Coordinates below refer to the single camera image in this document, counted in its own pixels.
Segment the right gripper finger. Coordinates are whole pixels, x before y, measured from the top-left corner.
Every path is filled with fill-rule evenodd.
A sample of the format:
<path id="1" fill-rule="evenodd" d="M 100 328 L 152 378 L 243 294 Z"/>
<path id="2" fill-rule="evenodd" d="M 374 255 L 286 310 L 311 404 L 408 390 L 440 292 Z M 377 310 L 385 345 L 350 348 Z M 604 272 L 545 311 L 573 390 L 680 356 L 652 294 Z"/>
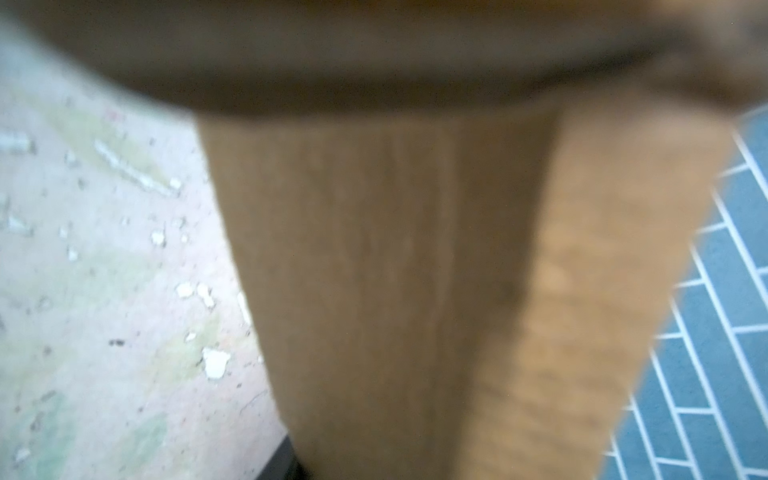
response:
<path id="1" fill-rule="evenodd" d="M 308 480 L 309 473 L 301 465 L 293 444 L 286 436 L 270 457 L 256 480 Z"/>

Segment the brown cardboard paper box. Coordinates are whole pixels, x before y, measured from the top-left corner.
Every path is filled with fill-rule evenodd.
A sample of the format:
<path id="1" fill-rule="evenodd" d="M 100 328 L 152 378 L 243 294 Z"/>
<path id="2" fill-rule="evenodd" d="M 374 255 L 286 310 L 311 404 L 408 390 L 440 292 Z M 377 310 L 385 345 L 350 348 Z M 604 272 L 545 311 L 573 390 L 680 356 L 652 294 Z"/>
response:
<path id="1" fill-rule="evenodd" d="M 316 479 L 591 479 L 767 97 L 763 1 L 5 1 L 195 113 Z"/>

